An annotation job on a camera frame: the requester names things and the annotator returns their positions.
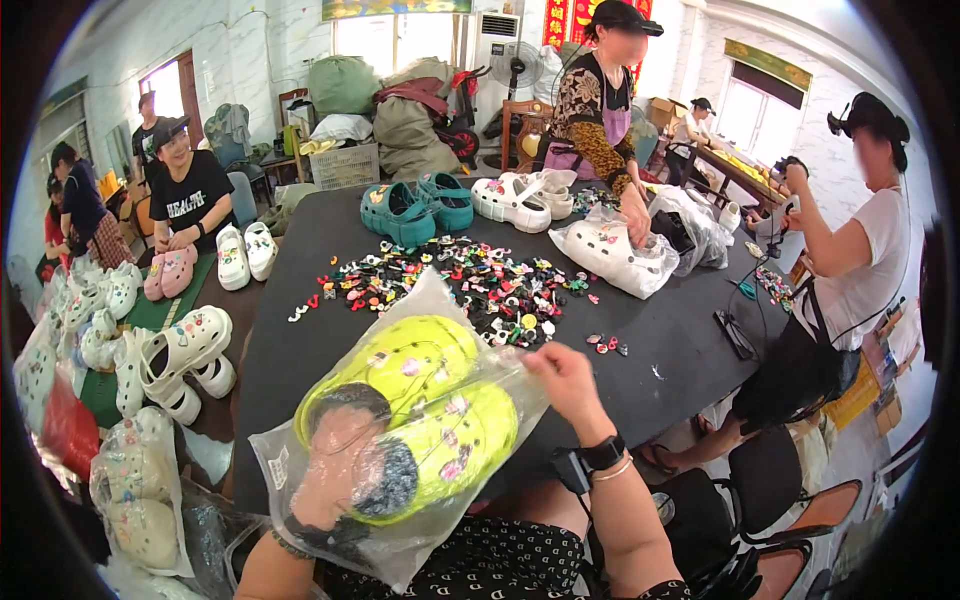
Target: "scissors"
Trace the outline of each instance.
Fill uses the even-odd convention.
[[[756,292],[754,291],[754,287],[746,281],[734,281],[733,279],[729,278],[727,281],[739,288],[740,293],[746,296],[748,300],[756,300]]]

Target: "bracelet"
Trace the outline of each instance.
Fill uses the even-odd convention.
[[[293,546],[293,544],[285,540],[275,528],[273,527],[270,528],[270,534],[274,537],[274,541],[276,541],[276,545],[280,546],[281,548],[283,548],[284,550],[292,554],[294,557],[302,561],[313,560],[312,556],[310,556],[306,552],[303,552],[302,550],[298,550]]]
[[[627,454],[627,458],[630,459],[630,460],[624,462],[623,467],[617,469],[615,473],[611,473],[611,474],[609,474],[609,475],[604,475],[603,477],[594,477],[593,481],[594,481],[594,482],[597,482],[597,481],[607,481],[608,479],[613,479],[614,477],[616,477],[617,475],[619,475],[619,474],[622,473],[623,471],[627,470],[627,467],[629,467],[629,466],[633,463],[634,457],[630,454],[630,452],[627,452],[626,454]]]

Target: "stationary bike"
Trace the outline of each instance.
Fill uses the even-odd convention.
[[[480,150],[480,137],[473,132],[476,119],[473,113],[476,108],[470,100],[471,84],[476,91],[476,80],[490,72],[490,67],[481,66],[478,69],[458,73],[462,76],[457,84],[457,109],[453,111],[453,118],[446,117],[440,124],[434,125],[433,130],[444,144],[450,147],[460,162],[464,162],[470,169],[476,170],[477,163],[474,157]]]

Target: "white basket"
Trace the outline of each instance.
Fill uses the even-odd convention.
[[[313,182],[322,192],[380,181],[378,144],[361,144],[310,155]]]

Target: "electric fan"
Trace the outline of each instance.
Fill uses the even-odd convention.
[[[492,50],[490,75],[507,86],[507,100],[513,100],[518,89],[533,85],[543,74],[540,51],[523,41],[512,41],[509,44],[504,44],[500,54],[497,54],[497,50],[499,50],[497,47]],[[515,135],[513,129],[513,122],[511,122],[510,130],[502,132],[501,135]],[[513,156],[513,152],[508,159],[509,166],[516,166],[516,157]],[[488,166],[499,169],[501,154],[486,155],[483,157],[483,161]]]

